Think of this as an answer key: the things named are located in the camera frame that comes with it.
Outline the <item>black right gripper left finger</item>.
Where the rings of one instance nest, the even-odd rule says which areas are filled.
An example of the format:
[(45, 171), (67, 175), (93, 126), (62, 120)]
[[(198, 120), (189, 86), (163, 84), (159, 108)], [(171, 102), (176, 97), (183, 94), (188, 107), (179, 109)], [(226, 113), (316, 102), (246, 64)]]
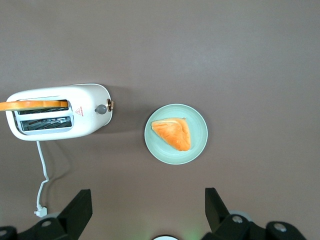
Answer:
[(71, 240), (78, 240), (93, 214), (90, 189), (82, 189), (57, 219)]

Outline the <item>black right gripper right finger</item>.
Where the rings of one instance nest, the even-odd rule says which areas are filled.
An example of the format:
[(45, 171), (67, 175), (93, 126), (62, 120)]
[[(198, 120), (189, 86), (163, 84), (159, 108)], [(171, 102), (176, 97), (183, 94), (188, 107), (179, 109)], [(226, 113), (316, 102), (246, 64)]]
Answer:
[(205, 216), (212, 232), (225, 220), (229, 211), (222, 201), (217, 190), (212, 188), (205, 189)]

